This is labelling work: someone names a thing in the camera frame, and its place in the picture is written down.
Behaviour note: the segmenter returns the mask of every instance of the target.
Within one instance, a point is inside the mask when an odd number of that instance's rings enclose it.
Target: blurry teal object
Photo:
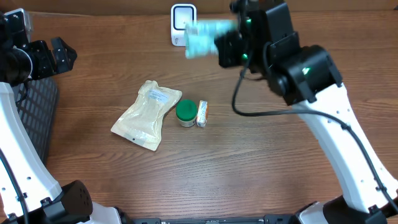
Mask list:
[[[237,28],[236,21],[232,20],[197,21],[187,24],[184,33],[186,58],[192,59],[208,54],[218,54],[214,40]]]

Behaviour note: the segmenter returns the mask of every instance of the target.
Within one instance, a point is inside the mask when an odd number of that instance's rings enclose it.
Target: brown wooden surface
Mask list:
[[[302,45],[330,51],[359,122],[398,177],[398,14],[297,12],[292,19]],[[34,22],[34,39],[60,36],[79,55],[72,72],[56,77],[60,101],[47,167],[61,185],[80,179],[96,202],[160,218],[288,213],[341,194],[306,125],[296,116],[235,115],[230,103],[239,70],[221,69],[217,57],[185,59],[184,48],[170,42],[169,16]],[[111,133],[146,80],[208,100],[206,128],[181,127],[173,110],[156,152]],[[285,108],[266,82],[244,82],[238,102],[248,111]]]
[[[228,13],[231,0],[3,0],[0,9],[83,15],[170,14],[176,3],[193,3],[198,13]],[[398,0],[286,0],[291,11],[393,10]]]

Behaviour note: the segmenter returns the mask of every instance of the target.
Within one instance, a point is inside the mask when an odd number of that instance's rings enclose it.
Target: jar with green lid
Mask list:
[[[181,126],[192,127],[197,121],[198,108],[192,100],[182,100],[175,109]]]

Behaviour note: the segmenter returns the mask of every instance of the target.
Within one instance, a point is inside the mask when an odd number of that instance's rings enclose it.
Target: plastic bag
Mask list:
[[[208,54],[218,54],[214,40],[237,28],[236,21],[232,20],[209,20],[188,23],[184,32],[185,57],[192,59]]]
[[[142,147],[155,151],[162,140],[163,117],[182,96],[179,90],[146,81],[136,102],[116,121],[111,131]]]

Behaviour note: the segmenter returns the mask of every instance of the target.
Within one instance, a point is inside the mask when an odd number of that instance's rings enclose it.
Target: green lid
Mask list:
[[[191,121],[197,116],[198,108],[192,100],[182,100],[177,104],[175,113],[180,120]]]

